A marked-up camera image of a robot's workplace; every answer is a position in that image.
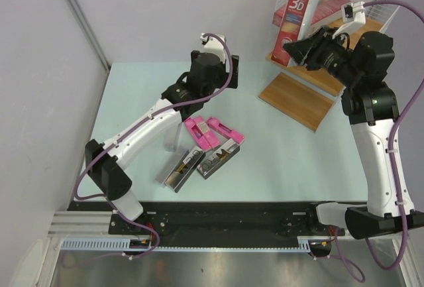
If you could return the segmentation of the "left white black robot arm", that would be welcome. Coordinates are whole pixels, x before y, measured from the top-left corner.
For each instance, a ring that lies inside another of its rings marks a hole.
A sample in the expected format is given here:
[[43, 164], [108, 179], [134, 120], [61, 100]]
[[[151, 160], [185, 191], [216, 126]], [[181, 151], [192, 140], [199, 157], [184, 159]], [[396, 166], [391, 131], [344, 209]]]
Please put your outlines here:
[[177, 127], [199, 111], [206, 97], [222, 87], [238, 86], [239, 56], [230, 57], [233, 69], [210, 52], [191, 52], [191, 65], [138, 121], [103, 143], [95, 139], [85, 146], [87, 175], [125, 217], [123, 225], [131, 233], [146, 226], [143, 207], [132, 193], [132, 180], [125, 170], [158, 135]]

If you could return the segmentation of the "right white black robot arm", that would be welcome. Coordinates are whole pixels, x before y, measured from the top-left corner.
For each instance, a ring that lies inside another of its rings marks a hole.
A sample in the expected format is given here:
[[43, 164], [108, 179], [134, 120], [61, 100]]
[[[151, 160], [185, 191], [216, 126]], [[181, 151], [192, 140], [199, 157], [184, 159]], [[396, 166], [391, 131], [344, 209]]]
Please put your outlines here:
[[344, 85], [342, 109], [367, 181], [366, 205], [320, 203], [305, 218], [305, 226], [320, 235], [336, 225], [358, 240], [422, 227], [423, 213], [409, 196], [401, 165], [397, 99], [384, 81], [395, 57], [393, 40], [368, 31], [354, 48], [343, 43], [334, 28], [324, 26], [309, 38], [283, 45], [297, 65], [323, 69]]

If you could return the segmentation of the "plain silver toothpaste box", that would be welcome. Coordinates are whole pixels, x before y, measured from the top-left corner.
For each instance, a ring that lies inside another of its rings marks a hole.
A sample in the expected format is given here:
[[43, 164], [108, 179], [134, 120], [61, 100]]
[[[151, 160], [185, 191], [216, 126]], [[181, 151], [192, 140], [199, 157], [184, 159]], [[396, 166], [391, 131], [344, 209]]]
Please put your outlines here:
[[180, 138], [180, 131], [182, 128], [182, 123], [171, 126], [166, 132], [164, 139], [164, 148], [168, 152], [175, 152]]

